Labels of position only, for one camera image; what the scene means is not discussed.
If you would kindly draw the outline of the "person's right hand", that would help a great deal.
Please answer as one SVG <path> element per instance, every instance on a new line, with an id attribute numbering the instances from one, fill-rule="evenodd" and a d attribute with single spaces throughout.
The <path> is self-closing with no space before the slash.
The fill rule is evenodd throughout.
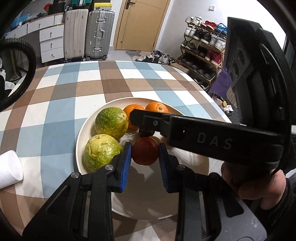
<path id="1" fill-rule="evenodd" d="M 261 199 L 260 206 L 264 210 L 278 204 L 287 183 L 282 170 L 261 173 L 258 170 L 238 167 L 227 162 L 222 164 L 221 174 L 241 199 Z"/>

